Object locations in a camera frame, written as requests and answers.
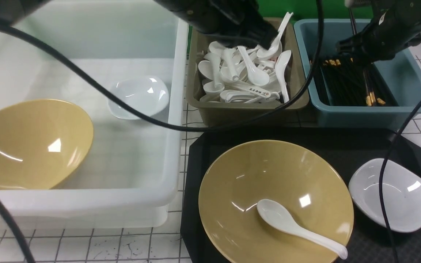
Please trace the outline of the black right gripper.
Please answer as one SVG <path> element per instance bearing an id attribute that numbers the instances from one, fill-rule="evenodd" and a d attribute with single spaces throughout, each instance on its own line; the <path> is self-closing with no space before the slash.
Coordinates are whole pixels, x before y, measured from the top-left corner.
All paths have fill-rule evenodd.
<path id="1" fill-rule="evenodd" d="M 339 53 L 352 55 L 359 63 L 392 60 L 406 48 L 411 26 L 399 22 L 371 22 L 362 32 L 336 44 Z"/>

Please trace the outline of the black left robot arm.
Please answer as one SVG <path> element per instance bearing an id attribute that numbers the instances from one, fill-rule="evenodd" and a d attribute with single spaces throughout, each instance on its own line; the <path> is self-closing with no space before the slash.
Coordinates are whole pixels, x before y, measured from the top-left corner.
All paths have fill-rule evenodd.
<path id="1" fill-rule="evenodd" d="M 0 23 L 13 25 L 46 5 L 46 0 L 0 0 Z M 255 0 L 157 0 L 161 7 L 227 48 L 269 48 L 278 31 Z"/>

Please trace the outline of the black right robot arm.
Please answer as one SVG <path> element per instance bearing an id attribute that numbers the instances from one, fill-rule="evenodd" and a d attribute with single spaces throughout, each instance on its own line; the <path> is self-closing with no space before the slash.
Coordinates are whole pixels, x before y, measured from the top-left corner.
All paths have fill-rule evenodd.
<path id="1" fill-rule="evenodd" d="M 363 30 L 336 44 L 361 64 L 392 60 L 421 43 L 421 0 L 371 0 L 379 10 Z"/>

